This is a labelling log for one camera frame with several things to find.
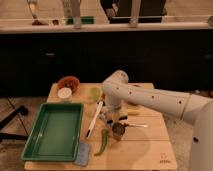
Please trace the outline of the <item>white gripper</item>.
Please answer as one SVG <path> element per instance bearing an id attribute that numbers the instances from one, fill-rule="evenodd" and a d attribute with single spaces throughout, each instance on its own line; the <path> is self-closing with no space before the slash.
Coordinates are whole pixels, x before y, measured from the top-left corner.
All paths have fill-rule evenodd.
<path id="1" fill-rule="evenodd" d="M 112 106 L 106 106 L 106 109 L 108 110 L 108 120 L 115 120 L 121 116 L 124 116 L 122 109 L 120 107 L 113 108 Z"/>

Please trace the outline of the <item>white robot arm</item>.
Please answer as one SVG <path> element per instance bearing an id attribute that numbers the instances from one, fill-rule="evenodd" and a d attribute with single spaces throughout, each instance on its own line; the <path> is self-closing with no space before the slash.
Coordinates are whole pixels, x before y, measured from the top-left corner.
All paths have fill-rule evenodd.
<path id="1" fill-rule="evenodd" d="M 105 104 L 117 110 L 123 100 L 182 119 L 194 126 L 188 171 L 213 171 L 213 99 L 200 95 L 136 87 L 117 70 L 102 83 Z"/>

